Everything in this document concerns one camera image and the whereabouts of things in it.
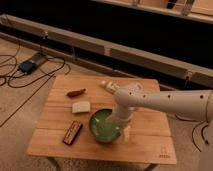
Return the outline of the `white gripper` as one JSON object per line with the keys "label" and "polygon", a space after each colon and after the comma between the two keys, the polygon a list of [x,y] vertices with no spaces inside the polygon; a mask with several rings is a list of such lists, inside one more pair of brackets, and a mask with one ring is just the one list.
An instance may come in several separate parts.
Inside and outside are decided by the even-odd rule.
{"label": "white gripper", "polygon": [[128,142],[130,138],[131,127],[128,125],[131,121],[132,114],[134,111],[135,111],[134,107],[124,107],[121,105],[116,105],[113,108],[112,113],[107,117],[108,123],[113,123],[117,125],[120,130],[124,129],[123,137],[125,142]]}

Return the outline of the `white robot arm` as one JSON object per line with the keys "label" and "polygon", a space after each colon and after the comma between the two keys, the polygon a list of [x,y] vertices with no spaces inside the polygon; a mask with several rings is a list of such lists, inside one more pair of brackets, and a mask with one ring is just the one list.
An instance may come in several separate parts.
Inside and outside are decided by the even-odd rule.
{"label": "white robot arm", "polygon": [[129,124],[136,107],[207,122],[209,144],[200,154],[198,171],[213,169],[213,90],[151,91],[144,90],[140,83],[135,82],[117,88],[113,95],[116,106],[107,121],[121,129]]}

